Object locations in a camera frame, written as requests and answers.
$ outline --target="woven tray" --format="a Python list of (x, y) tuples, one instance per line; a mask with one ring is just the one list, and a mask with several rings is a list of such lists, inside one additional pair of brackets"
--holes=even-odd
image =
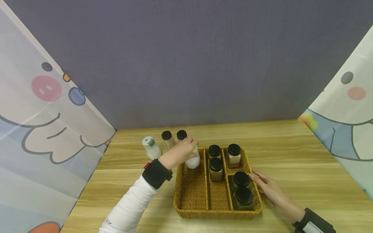
[(176, 174), (173, 206), (182, 218), (233, 218), (250, 219), (262, 212), (263, 204), (255, 182), (250, 182), (249, 189), (254, 195), (252, 211), (233, 209), (229, 179), (237, 171), (252, 173), (246, 152), (241, 148), (241, 165), (239, 168), (227, 167), (227, 147), (221, 147), (224, 179), (211, 182), (209, 171), (208, 148), (198, 148), (201, 163), (196, 169), (188, 169), (185, 164), (178, 166)]

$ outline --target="wrist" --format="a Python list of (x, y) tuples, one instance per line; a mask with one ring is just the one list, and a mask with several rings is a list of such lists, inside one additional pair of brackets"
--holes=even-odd
[(290, 199), (286, 200), (280, 208), (285, 217), (293, 224), (300, 222), (304, 218), (305, 210)]
[(170, 154), (168, 152), (166, 152), (165, 154), (161, 155), (161, 157), (159, 157), (158, 161), (165, 168), (167, 168), (167, 170), (171, 170), (171, 169), (173, 169), (177, 165), (177, 162), (175, 161), (175, 159), (173, 159), (172, 156), (170, 156)]

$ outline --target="basket compartment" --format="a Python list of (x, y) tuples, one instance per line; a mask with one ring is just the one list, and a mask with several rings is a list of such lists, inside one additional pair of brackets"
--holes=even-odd
[(231, 194), (229, 185), (225, 179), (225, 160), (223, 159), (223, 181), (212, 182), (210, 177), (209, 155), (205, 151), (206, 169), (207, 169), (207, 194), (209, 201), (209, 210), (233, 210), (231, 205)]
[(178, 177), (182, 177), (179, 186), (175, 192), (179, 198), (176, 199), (176, 205), (181, 210), (207, 210), (207, 192), (205, 179), (205, 159), (203, 150), (200, 154), (200, 165), (195, 169), (189, 169), (186, 165), (180, 164), (178, 167)]
[[(228, 156), (228, 148), (223, 148), (222, 151), (223, 151), (223, 156), (226, 159), (226, 157)], [(246, 157), (246, 152), (242, 148), (241, 148), (241, 162), (239, 164), (239, 167), (228, 168), (228, 164), (227, 164), (226, 167), (227, 167), (227, 175), (229, 175), (229, 176), (232, 176), (232, 175), (236, 174), (236, 172), (238, 172), (238, 171), (243, 171), (246, 174), (251, 173), (251, 169), (250, 169), (250, 166), (248, 164), (247, 157)]]
[[(232, 179), (232, 176), (233, 175), (229, 175), (228, 176), (228, 181), (230, 181)], [(260, 202), (259, 202), (259, 199), (258, 199), (258, 195), (256, 195), (256, 187), (255, 187), (254, 182), (252, 180), (250, 180), (248, 188), (250, 189), (251, 193), (253, 194), (253, 210), (252, 211), (248, 211), (248, 212), (259, 211), (259, 209), (260, 209)]]

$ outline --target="cartoon curtain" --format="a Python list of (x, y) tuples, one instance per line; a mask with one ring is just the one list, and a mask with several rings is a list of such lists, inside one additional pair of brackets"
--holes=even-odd
[(301, 116), (373, 200), (373, 27)]
[(0, 3), (0, 232), (57, 233), (115, 133)]

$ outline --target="black cap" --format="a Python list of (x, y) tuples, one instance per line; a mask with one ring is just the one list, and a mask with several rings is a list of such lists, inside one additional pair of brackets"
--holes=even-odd
[(249, 185), (249, 176), (244, 173), (243, 171), (238, 171), (233, 176), (233, 181), (236, 183), (236, 185), (241, 187), (246, 187)]
[(237, 156), (241, 153), (241, 147), (237, 144), (230, 144), (228, 146), (228, 153), (232, 156)]
[(164, 131), (163, 133), (162, 133), (162, 139), (163, 140), (170, 140), (171, 139), (171, 137), (172, 137), (172, 134), (171, 134), (171, 132), (170, 131)]
[(211, 155), (212, 157), (218, 157), (221, 154), (222, 154), (222, 150), (220, 149), (218, 145), (211, 145), (209, 147), (209, 155)]
[(179, 140), (184, 140), (184, 138), (187, 137), (187, 132), (185, 130), (179, 130), (176, 134), (176, 137), (179, 139)]
[(213, 171), (220, 171), (223, 168), (223, 163), (219, 158), (210, 159), (210, 169)]
[(248, 188), (239, 187), (236, 191), (236, 198), (238, 202), (243, 205), (250, 205), (253, 202), (253, 194)]

